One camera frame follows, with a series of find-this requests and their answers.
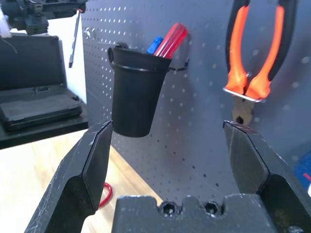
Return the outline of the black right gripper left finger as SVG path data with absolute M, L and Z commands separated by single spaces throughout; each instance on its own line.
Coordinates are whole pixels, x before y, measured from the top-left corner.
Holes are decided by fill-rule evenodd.
M 113 124 L 91 126 L 61 160 L 27 233 L 79 233 L 99 208 L 107 174 Z

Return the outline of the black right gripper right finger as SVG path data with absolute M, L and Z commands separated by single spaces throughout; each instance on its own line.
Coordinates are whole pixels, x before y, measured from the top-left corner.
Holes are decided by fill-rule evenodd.
M 278 233 L 311 231 L 311 199 L 287 163 L 260 133 L 234 121 L 223 129 L 239 191 L 254 194 Z

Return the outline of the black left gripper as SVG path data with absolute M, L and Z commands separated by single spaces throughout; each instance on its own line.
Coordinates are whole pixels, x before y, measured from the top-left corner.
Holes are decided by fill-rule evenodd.
M 14 0 L 15 11 L 9 16 L 12 28 L 24 30 L 27 35 L 48 32 L 48 20 L 42 15 L 43 3 L 36 0 Z M 86 11 L 86 0 L 48 0 L 47 17 L 72 17 Z

